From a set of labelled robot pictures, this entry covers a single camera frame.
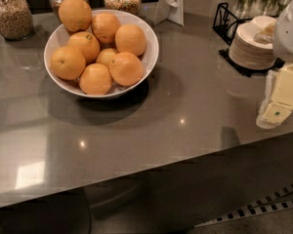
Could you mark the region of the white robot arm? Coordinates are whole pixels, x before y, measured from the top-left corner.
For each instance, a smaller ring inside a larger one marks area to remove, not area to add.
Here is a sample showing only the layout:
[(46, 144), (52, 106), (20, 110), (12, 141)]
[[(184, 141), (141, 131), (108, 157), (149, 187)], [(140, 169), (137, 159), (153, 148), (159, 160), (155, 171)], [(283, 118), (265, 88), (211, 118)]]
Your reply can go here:
[(272, 49), (284, 65), (267, 75), (266, 97), (256, 119), (262, 129), (280, 126), (293, 112), (293, 0), (277, 19)]

